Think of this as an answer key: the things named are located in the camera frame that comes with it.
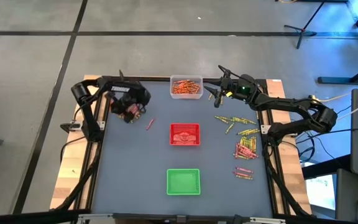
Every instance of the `table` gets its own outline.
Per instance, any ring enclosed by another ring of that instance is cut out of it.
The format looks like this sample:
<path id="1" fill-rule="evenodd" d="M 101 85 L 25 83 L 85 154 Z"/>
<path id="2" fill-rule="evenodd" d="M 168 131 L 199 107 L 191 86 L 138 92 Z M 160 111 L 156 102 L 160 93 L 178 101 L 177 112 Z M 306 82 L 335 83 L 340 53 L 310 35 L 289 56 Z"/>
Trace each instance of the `table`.
<path id="1" fill-rule="evenodd" d="M 87 75 L 86 79 L 96 78 L 97 76 Z M 285 97 L 284 91 L 282 87 L 282 83 L 280 80 L 266 80 L 268 93 L 270 96 L 279 96 Z M 98 111 L 99 118 L 98 120 L 102 120 L 105 109 L 106 100 L 103 98 L 101 102 L 101 108 Z M 290 117 L 288 112 L 284 111 L 272 111 L 273 120 L 275 122 L 290 122 Z M 267 114 L 264 113 L 262 115 L 264 117 L 264 121 L 267 121 Z M 82 114 L 78 113 L 77 120 L 82 120 Z M 72 139 L 76 139 L 82 136 L 81 132 L 74 132 L 68 135 L 68 141 Z M 295 140 L 291 137 L 285 137 L 285 141 L 295 143 Z M 86 141 L 78 141 L 71 145 L 68 145 L 65 149 L 65 153 L 63 155 L 63 161 L 61 164 L 60 172 L 58 174 L 57 183 L 55 186 L 55 191 L 53 194 L 52 202 L 50 207 L 54 208 L 60 205 L 63 202 L 64 198 L 70 193 L 72 188 L 78 182 L 80 178 L 80 173 L 83 168 L 83 165 L 86 164 L 86 161 L 91 161 L 93 159 L 93 154 L 98 147 L 96 144 L 91 146 L 91 150 L 88 152 L 88 156 L 86 155 Z M 279 145 L 279 155 L 282 163 L 282 171 L 283 177 L 288 187 L 289 191 L 293 194 L 296 201 L 301 204 L 304 210 L 311 213 L 310 205 L 308 202 L 308 197 L 306 194 L 305 182 L 303 180 L 302 171 L 299 163 L 298 152 L 297 150 L 289 145 L 289 144 L 281 144 Z M 94 185 L 94 180 L 89 180 L 88 184 L 84 188 L 82 192 L 81 198 L 78 202 L 79 208 L 85 208 L 91 205 L 93 194 L 89 194 L 90 186 Z M 275 201 L 278 213 L 284 212 L 284 204 L 282 203 L 282 197 L 278 190 L 278 187 L 275 185 Z"/>

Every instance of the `yellow crayon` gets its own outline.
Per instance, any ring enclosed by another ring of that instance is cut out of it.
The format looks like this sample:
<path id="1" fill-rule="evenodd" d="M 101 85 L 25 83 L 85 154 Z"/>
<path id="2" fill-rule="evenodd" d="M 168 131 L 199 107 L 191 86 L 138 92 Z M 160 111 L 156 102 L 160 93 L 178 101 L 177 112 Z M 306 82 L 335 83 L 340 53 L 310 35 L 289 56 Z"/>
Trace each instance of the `yellow crayon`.
<path id="1" fill-rule="evenodd" d="M 222 121 L 222 122 L 224 122 L 224 123 L 226 123 L 226 124 L 229 124 L 228 121 L 226 121 L 225 119 L 220 118 L 219 116 L 215 116 L 215 118 L 220 120 L 220 121 Z"/>
<path id="2" fill-rule="evenodd" d="M 244 157 L 244 156 L 239 156 L 239 155 L 237 155 L 237 157 L 236 158 L 240 158 L 240 159 L 249 159 L 249 158 L 246 158 L 246 157 Z"/>
<path id="3" fill-rule="evenodd" d="M 233 126 L 234 126 L 234 123 L 231 123 L 229 128 L 226 130 L 225 134 L 229 133 L 230 129 L 233 128 Z"/>
<path id="4" fill-rule="evenodd" d="M 243 176 L 240 176 L 240 175 L 236 175 L 236 177 L 241 178 L 241 179 L 245 179 L 245 180 L 253 180 L 252 177 L 243 177 Z"/>

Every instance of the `stand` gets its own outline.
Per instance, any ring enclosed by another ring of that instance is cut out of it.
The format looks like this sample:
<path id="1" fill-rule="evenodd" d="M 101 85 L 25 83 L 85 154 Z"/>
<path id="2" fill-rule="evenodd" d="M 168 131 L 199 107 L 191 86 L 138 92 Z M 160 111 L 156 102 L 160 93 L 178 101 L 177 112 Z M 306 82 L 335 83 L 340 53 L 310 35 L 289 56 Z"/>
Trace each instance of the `stand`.
<path id="1" fill-rule="evenodd" d="M 289 25 L 284 25 L 284 27 L 288 27 L 288 28 L 292 28 L 295 29 L 297 32 L 300 31 L 299 33 L 299 40 L 298 40 L 298 44 L 296 45 L 296 49 L 299 49 L 302 43 L 302 39 L 303 36 L 306 33 L 311 33 L 310 35 L 308 35 L 308 37 L 312 37 L 314 35 L 317 35 L 317 32 L 314 31 L 308 31 L 306 30 L 306 28 L 308 27 L 308 25 L 310 24 L 310 22 L 313 20 L 313 18 L 316 16 L 317 12 L 320 11 L 321 7 L 323 6 L 323 4 L 326 2 L 326 0 L 324 0 L 323 2 L 321 2 L 320 6 L 317 8 L 316 12 L 314 12 L 314 14 L 311 16 L 311 18 L 309 19 L 308 23 L 306 23 L 306 25 L 304 26 L 304 28 L 299 28 L 299 27 L 293 27 L 293 26 L 289 26 Z"/>

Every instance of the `black table frame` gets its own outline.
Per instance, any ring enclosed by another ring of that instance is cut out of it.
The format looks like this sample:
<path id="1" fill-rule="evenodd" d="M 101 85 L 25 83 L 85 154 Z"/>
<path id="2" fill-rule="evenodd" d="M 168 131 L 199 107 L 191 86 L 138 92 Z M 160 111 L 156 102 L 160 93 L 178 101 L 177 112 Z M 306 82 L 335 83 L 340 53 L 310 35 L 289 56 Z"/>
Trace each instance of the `black table frame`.
<path id="1" fill-rule="evenodd" d="M 127 77 L 128 80 L 138 80 L 140 82 L 169 82 L 169 77 Z M 203 81 L 205 83 L 211 83 L 218 81 L 218 78 L 205 78 Z M 262 87 L 263 92 L 267 93 L 267 85 L 266 80 L 257 80 L 258 84 Z M 106 101 L 104 113 L 103 113 L 103 121 L 106 121 L 109 114 L 109 101 Z M 99 98 L 96 102 L 94 117 L 98 118 L 99 110 L 101 106 L 101 98 Z M 267 117 L 269 124 L 273 121 L 271 110 L 267 110 Z M 262 112 L 258 111 L 258 122 L 259 125 L 265 124 L 262 116 Z M 97 151 L 101 150 L 101 145 L 103 140 L 98 144 Z M 91 155 L 92 142 L 89 142 L 86 147 L 85 158 L 83 163 L 83 170 L 81 171 L 81 176 L 85 173 L 86 165 L 89 164 L 89 158 Z M 267 141 L 262 138 L 262 144 L 267 144 Z M 272 150 L 275 154 L 274 160 L 276 162 L 276 170 L 277 173 L 284 182 L 282 165 L 280 160 L 280 154 L 278 153 L 278 147 L 272 147 Z M 273 179 L 271 178 L 267 166 L 265 166 L 267 171 L 267 181 L 268 181 L 268 189 L 269 189 L 269 197 L 270 197 L 270 205 L 272 206 L 273 218 L 286 220 L 287 223 L 309 223 L 309 224 L 320 224 L 320 223 L 328 223 L 328 224 L 348 224 L 351 222 L 343 222 L 338 220 L 325 220 L 314 217 L 298 217 L 290 214 L 288 202 L 283 199 L 283 207 L 285 214 L 279 214 L 277 209 L 277 201 L 275 198 L 275 189 L 273 187 Z M 78 194 L 78 197 L 74 203 L 73 210 L 61 211 L 61 210 L 51 210 L 49 212 L 39 212 L 39 213 L 23 213 L 23 214 L 14 214 L 14 215 L 0 215 L 0 223 L 37 223 L 40 221 L 47 220 L 48 223 L 60 223 L 67 222 L 69 220 L 76 220 L 82 214 L 91 213 L 92 199 L 93 193 L 95 189 L 97 176 L 97 169 L 95 173 L 91 177 L 91 182 L 89 185 L 88 198 L 86 200 L 86 208 L 79 209 L 80 206 L 80 198 L 82 194 Z M 228 223 L 243 223 L 243 222 L 256 222 L 256 219 L 253 217 L 239 217 L 235 215 L 234 217 L 224 217 L 224 216 L 195 216 L 195 215 L 148 215 L 148 214 L 130 214 L 130 213 L 113 213 L 112 216 L 108 215 L 110 218 L 124 218 L 124 219 L 147 219 L 147 220 L 171 220 L 173 222 L 200 222 L 200 221 L 211 221 L 211 222 L 228 222 Z"/>
<path id="2" fill-rule="evenodd" d="M 169 77 L 126 77 L 127 80 L 137 80 L 140 82 L 169 82 L 170 78 Z M 212 83 L 212 82 L 216 82 L 218 81 L 218 78 L 204 78 L 203 82 L 204 83 Z M 266 85 L 266 80 L 257 80 L 258 84 L 262 87 L 262 90 L 267 93 L 267 85 Z M 95 118 L 97 118 L 97 114 L 99 112 L 99 107 L 100 107 L 100 99 L 97 101 L 96 104 L 96 109 L 95 109 Z M 108 119 L 108 111 L 109 108 L 109 102 L 106 102 L 106 107 L 104 110 L 104 114 L 103 114 L 103 121 L 106 121 Z M 258 112 L 258 117 L 259 117 L 259 123 L 261 124 L 265 124 L 263 121 L 263 116 L 262 116 L 262 112 Z M 267 111 L 267 117 L 268 117 L 268 121 L 269 124 L 273 121 L 273 116 L 272 116 L 272 112 L 271 110 Z M 81 170 L 81 175 L 80 178 L 82 178 L 83 174 L 86 171 L 86 167 L 88 167 L 89 164 L 89 158 L 91 155 L 91 149 L 92 149 L 92 144 L 93 143 L 88 143 L 86 146 L 86 151 L 85 151 L 85 158 L 84 158 L 84 162 L 83 162 L 83 167 Z M 101 151 L 101 146 L 103 144 L 103 140 L 98 144 L 97 147 L 97 151 Z M 262 138 L 262 144 L 267 144 L 267 141 L 265 141 Z M 282 165 L 281 165 L 281 160 L 280 160 L 280 154 L 278 153 L 278 147 L 272 147 L 272 150 L 274 152 L 274 160 L 276 163 L 276 170 L 277 170 L 277 174 L 279 175 L 280 179 L 284 182 L 284 175 L 283 175 L 283 170 L 282 170 Z M 89 186 L 89 192 L 88 192 L 88 198 L 86 200 L 86 207 L 85 209 L 91 209 L 92 206 L 92 200 L 93 200 L 93 195 L 94 195 L 94 189 L 95 189 L 95 183 L 96 183 L 96 178 L 97 178 L 97 172 L 98 170 L 96 169 L 95 173 L 91 176 L 91 182 L 90 182 L 90 186 Z M 277 201 L 275 198 L 275 190 L 273 187 L 273 179 L 271 178 L 271 176 L 267 175 L 267 183 L 268 183 L 268 189 L 269 189 L 269 197 L 270 197 L 270 205 L 272 206 L 272 213 L 273 214 L 278 214 L 278 208 L 277 208 Z M 81 194 L 78 194 L 77 199 L 75 200 L 74 203 L 74 207 L 73 209 L 80 209 L 80 199 L 81 198 Z M 284 196 L 282 195 L 282 202 L 283 202 L 283 207 L 284 207 L 284 213 L 286 215 L 290 215 L 290 206 L 287 202 L 287 200 L 284 198 Z M 114 214 L 114 218 L 143 218 L 143 219 L 148 219 L 148 217 L 160 217 L 159 219 L 166 219 L 167 217 L 171 217 L 171 216 L 166 216 L 166 215 L 149 215 L 149 214 L 121 214 L 121 213 L 115 213 Z M 187 219 L 191 220 L 191 218 L 193 216 L 186 216 Z M 203 217 L 203 220 L 210 220 L 210 221 L 227 221 L 228 217 Z"/>

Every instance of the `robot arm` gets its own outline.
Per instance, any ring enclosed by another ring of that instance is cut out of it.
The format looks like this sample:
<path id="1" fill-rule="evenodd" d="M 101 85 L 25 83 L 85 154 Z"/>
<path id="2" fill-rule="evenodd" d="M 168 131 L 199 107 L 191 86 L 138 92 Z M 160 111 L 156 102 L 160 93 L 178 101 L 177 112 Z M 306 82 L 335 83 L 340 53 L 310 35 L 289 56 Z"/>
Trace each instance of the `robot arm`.
<path id="1" fill-rule="evenodd" d="M 249 75 L 237 76 L 230 70 L 219 65 L 224 75 L 214 85 L 220 86 L 220 91 L 214 88 L 205 86 L 205 88 L 215 96 L 215 107 L 219 107 L 221 97 L 238 99 L 244 101 L 251 109 L 256 111 L 263 110 L 282 110 L 296 112 L 302 116 L 303 119 L 287 124 L 273 123 L 267 131 L 265 137 L 272 146 L 278 146 L 283 137 L 287 134 L 297 133 L 303 131 L 313 130 L 319 133 L 329 132 L 336 123 L 337 114 L 333 109 L 324 106 L 322 103 L 312 99 L 312 97 L 304 99 L 286 99 L 286 98 L 272 98 L 262 93 L 256 81 Z M 238 80 L 232 80 L 230 75 L 239 77 Z M 288 200 L 292 209 L 297 215 L 309 216 L 292 197 L 290 191 L 285 187 L 281 181 L 276 170 L 273 167 L 270 156 L 267 152 L 267 144 L 262 150 L 268 172 L 272 179 L 276 182 L 278 188 L 284 197 Z"/>
<path id="2" fill-rule="evenodd" d="M 149 91 L 147 91 L 140 82 L 125 81 L 122 72 L 119 72 L 121 77 L 120 80 L 115 77 L 102 76 L 95 80 L 84 80 L 75 84 L 71 88 L 71 92 L 73 93 L 84 116 L 81 130 L 88 141 L 98 142 L 103 136 L 99 124 L 93 118 L 91 104 L 104 92 L 108 92 L 109 96 L 113 99 L 111 112 L 123 114 L 124 121 L 127 123 L 134 118 L 134 114 L 127 111 L 128 107 L 133 104 L 140 104 L 142 107 L 145 107 L 150 101 L 151 95 Z M 88 89 L 89 86 L 95 86 L 99 89 L 92 95 Z M 120 99 L 116 98 L 116 92 L 123 93 Z"/>

